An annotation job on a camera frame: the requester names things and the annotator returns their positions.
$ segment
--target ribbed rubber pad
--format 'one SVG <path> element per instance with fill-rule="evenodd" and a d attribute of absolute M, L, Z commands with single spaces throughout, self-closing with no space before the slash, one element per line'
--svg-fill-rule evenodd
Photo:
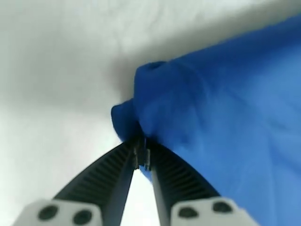
<path fill-rule="evenodd" d="M 109 151 L 54 198 L 96 204 L 102 210 L 104 225 L 119 226 L 134 172 L 135 142 L 124 142 Z"/>
<path fill-rule="evenodd" d="M 161 225 L 170 225 L 171 207 L 180 201 L 219 196 L 186 161 L 150 140 L 150 168 Z"/>

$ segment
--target white fabric background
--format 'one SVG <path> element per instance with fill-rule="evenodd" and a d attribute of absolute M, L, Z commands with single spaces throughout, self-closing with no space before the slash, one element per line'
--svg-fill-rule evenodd
<path fill-rule="evenodd" d="M 0 225 L 119 140 L 135 68 L 300 12 L 300 0 L 0 0 Z M 139 173 L 122 225 L 158 225 Z"/>

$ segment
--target black screw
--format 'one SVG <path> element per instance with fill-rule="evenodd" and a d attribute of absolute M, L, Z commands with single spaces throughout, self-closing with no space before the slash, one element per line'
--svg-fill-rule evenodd
<path fill-rule="evenodd" d="M 58 207 L 55 205 L 49 205 L 44 207 L 40 212 L 39 212 L 39 220 L 50 220 L 55 217 L 55 215 L 58 212 Z"/>
<path fill-rule="evenodd" d="M 231 213 L 233 211 L 231 206 L 229 206 L 227 203 L 222 202 L 222 201 L 215 202 L 213 204 L 212 209 L 214 212 L 217 212 L 217 213 Z"/>
<path fill-rule="evenodd" d="M 192 207 L 183 207 L 180 209 L 178 216 L 181 218 L 197 218 L 198 212 L 196 212 Z"/>
<path fill-rule="evenodd" d="M 73 222 L 76 225 L 85 225 L 92 219 L 92 212 L 89 210 L 81 210 L 73 217 Z"/>

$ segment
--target white tablecloth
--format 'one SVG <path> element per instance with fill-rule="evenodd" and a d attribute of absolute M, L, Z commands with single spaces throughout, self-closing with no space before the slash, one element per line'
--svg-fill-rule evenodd
<path fill-rule="evenodd" d="M 119 140 L 110 109 L 137 66 L 284 20 L 299 0 L 1 0 L 0 225 Z M 122 225 L 159 225 L 135 173 Z"/>

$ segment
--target blue towel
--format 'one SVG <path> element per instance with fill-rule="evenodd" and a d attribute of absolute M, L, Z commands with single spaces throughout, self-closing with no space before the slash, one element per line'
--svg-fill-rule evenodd
<path fill-rule="evenodd" d="M 300 224 L 301 16 L 139 67 L 111 116 L 122 140 L 141 125 L 259 224 Z"/>

